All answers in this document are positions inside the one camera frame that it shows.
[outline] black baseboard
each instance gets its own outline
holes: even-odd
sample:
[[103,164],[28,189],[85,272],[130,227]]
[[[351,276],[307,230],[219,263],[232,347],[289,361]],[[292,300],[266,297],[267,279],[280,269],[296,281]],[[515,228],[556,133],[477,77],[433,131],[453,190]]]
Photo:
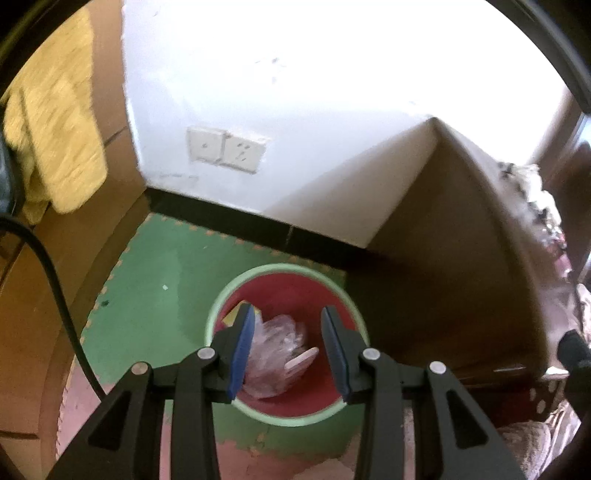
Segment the black baseboard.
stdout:
[[170,217],[205,226],[249,242],[347,270],[365,253],[363,248],[288,223],[271,220],[216,203],[148,189],[150,209]]

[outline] blue gripper pad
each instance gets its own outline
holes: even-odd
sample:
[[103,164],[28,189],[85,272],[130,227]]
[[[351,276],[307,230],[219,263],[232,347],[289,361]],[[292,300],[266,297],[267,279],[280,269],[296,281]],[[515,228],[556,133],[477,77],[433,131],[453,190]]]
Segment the blue gripper pad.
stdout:
[[[331,313],[332,315],[336,315],[335,319],[331,318]],[[340,396],[343,397],[343,400],[347,401],[351,395],[349,368],[333,320],[337,322],[341,321],[338,314],[336,314],[336,309],[330,309],[329,307],[323,308],[320,326],[324,348],[329,359],[330,371],[336,389],[340,393]]]
[[239,329],[236,340],[236,348],[230,362],[230,379],[226,390],[228,398],[234,400],[242,388],[246,363],[251,351],[252,337],[255,333],[255,309],[252,305],[245,303],[240,306],[234,325],[230,328]]

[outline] plastic bag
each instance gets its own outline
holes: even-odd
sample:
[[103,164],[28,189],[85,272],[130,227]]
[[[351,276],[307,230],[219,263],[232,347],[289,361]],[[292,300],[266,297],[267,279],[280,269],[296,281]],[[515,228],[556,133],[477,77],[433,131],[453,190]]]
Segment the plastic bag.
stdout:
[[268,322],[257,318],[243,389],[255,398],[287,391],[318,355],[318,348],[303,348],[306,333],[289,315]]

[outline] trash bin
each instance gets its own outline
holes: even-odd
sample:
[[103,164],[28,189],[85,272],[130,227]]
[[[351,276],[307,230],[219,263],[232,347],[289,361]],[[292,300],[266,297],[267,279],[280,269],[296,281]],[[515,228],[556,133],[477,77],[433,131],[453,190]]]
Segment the trash bin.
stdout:
[[361,333],[367,343],[363,318],[347,293],[326,276],[306,267],[270,264],[253,268],[232,280],[218,295],[207,319],[206,345],[224,328],[222,320],[241,301],[260,309],[263,321],[290,315],[306,326],[306,347],[320,354],[289,390],[257,399],[241,391],[233,405],[253,419],[271,425],[303,426],[322,421],[345,404],[332,380],[320,331],[320,313],[334,305],[346,327]]

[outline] electrical outlet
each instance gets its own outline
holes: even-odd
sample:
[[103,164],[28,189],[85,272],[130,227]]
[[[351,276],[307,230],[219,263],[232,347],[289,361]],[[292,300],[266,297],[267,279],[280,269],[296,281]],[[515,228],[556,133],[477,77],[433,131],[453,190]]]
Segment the electrical outlet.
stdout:
[[189,153],[192,160],[215,163],[222,158],[226,132],[217,128],[189,127]]
[[261,158],[267,148],[265,145],[266,142],[264,138],[249,140],[233,135],[226,137],[222,165],[256,173]]

